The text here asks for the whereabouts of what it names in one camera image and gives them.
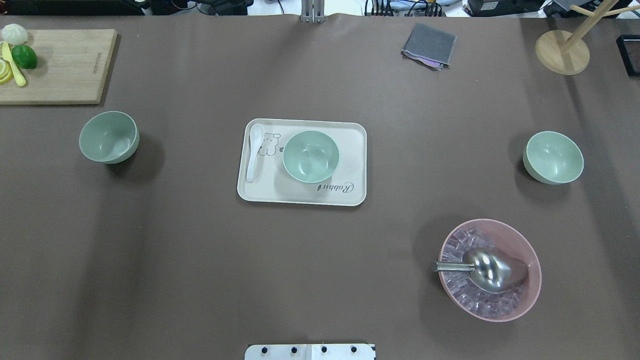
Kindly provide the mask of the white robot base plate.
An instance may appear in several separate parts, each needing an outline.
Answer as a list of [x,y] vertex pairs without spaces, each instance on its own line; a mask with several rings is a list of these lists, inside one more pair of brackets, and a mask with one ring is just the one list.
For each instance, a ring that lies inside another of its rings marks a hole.
[[252,344],[245,360],[375,360],[374,344],[334,342],[299,344]]

